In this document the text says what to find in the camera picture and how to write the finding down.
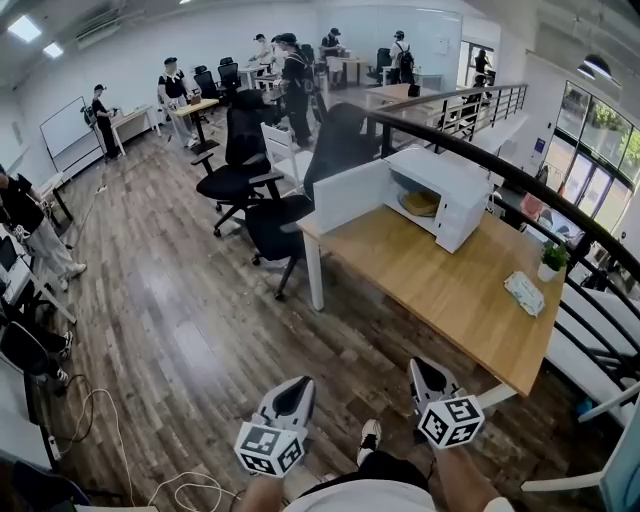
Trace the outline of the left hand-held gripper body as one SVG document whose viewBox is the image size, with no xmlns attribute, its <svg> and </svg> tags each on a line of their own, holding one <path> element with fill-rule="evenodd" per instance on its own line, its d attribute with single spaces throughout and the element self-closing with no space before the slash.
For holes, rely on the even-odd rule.
<svg viewBox="0 0 640 512">
<path fill-rule="evenodd" d="M 305 455 L 307 424 L 315 405 L 311 377 L 289 379 L 268 391 L 241 425 L 234 451 L 252 475 L 287 475 Z"/>
</svg>

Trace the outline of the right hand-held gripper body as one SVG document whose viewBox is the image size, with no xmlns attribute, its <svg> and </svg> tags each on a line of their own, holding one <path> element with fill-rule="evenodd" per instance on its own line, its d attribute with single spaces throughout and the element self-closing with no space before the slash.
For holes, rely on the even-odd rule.
<svg viewBox="0 0 640 512">
<path fill-rule="evenodd" d="M 484 423 L 476 397 L 463 391 L 448 369 L 428 358 L 411 358 L 408 375 L 416 439 L 438 449 L 470 443 Z"/>
</svg>

